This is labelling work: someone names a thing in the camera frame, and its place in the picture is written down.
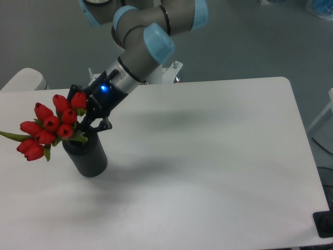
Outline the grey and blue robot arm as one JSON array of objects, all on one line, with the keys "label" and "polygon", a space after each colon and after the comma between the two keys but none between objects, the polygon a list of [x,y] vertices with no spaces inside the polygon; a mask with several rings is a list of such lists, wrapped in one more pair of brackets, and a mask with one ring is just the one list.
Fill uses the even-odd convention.
[{"label": "grey and blue robot arm", "polygon": [[124,52],[90,86],[72,85],[68,101],[84,93],[84,119],[74,125],[73,137],[81,139],[112,128],[108,117],[136,87],[175,51],[171,37],[197,30],[208,22],[206,1],[80,1],[89,23],[100,27],[112,23],[115,41]]}]

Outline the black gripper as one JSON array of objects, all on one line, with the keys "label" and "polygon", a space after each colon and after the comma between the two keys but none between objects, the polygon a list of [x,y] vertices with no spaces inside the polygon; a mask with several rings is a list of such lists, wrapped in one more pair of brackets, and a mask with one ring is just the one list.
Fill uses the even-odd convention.
[{"label": "black gripper", "polygon": [[[108,117],[110,112],[123,101],[128,93],[120,90],[113,79],[120,71],[113,69],[109,74],[104,71],[90,86],[82,88],[80,85],[71,85],[67,100],[70,104],[86,104],[86,115],[78,123],[78,136],[88,137],[90,134],[112,129]],[[96,127],[92,123],[101,118]]]}]

